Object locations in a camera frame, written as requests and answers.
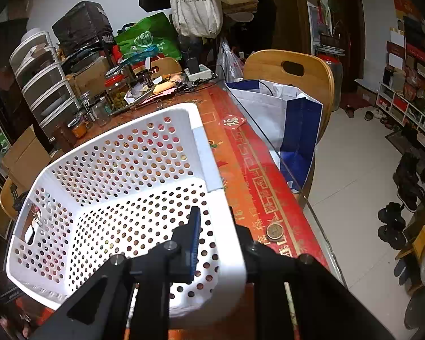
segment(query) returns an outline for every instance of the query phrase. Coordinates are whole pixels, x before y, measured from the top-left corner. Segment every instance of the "doormat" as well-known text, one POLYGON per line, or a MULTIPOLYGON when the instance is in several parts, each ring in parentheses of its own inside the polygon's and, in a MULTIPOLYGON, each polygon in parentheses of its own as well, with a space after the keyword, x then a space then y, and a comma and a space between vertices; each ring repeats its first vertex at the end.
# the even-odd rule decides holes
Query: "doormat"
POLYGON ((415 148, 411 142, 401 133, 401 130, 396 130, 395 132, 386 136, 386 139, 400 152, 401 154, 405 152, 412 153, 415 157, 419 159, 417 163, 417 173, 420 173, 425 168, 425 150, 420 146, 420 148, 415 148))

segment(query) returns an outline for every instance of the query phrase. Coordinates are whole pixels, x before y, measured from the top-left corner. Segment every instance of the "black bag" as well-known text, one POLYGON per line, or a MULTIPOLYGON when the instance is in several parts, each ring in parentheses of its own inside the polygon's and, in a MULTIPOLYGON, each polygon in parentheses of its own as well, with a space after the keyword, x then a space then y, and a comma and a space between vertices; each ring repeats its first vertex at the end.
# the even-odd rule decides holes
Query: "black bag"
POLYGON ((52 25, 52 29, 66 56, 94 37, 113 38, 112 27, 102 6, 91 1, 79 2, 52 25))

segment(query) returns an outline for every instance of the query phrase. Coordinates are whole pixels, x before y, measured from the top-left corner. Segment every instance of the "chair back handle hole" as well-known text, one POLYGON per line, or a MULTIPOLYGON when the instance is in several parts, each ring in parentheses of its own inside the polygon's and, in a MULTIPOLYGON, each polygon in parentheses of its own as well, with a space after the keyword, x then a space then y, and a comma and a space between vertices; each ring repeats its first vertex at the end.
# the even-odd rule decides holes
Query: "chair back handle hole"
POLYGON ((288 74, 296 75, 297 77, 304 76, 304 67, 297 62, 284 61, 282 62, 282 68, 288 74))

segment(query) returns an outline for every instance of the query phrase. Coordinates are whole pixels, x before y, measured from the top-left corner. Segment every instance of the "white tote bag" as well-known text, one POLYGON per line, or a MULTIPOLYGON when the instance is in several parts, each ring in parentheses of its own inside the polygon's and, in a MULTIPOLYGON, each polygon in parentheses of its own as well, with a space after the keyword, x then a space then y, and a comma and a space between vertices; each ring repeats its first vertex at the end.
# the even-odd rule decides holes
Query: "white tote bag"
POLYGON ((170 0, 173 25, 181 36, 215 38, 222 27, 218 0, 170 0))
POLYGON ((268 146, 285 180, 293 181, 293 175, 302 188, 313 162, 323 105, 299 88, 266 80, 227 83, 227 88, 244 116, 249 112, 249 125, 268 146))

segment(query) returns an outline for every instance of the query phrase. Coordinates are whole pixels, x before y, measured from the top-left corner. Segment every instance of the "green plastic bag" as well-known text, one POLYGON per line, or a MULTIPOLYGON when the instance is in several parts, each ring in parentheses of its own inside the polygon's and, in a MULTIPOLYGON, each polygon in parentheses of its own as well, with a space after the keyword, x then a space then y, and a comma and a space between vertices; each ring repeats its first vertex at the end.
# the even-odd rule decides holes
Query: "green plastic bag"
POLYGON ((127 31, 115 37, 124 58, 134 52, 140 53, 150 45, 156 45, 164 56, 181 60, 181 52, 176 42, 177 33, 166 15, 159 12, 143 18, 127 31))

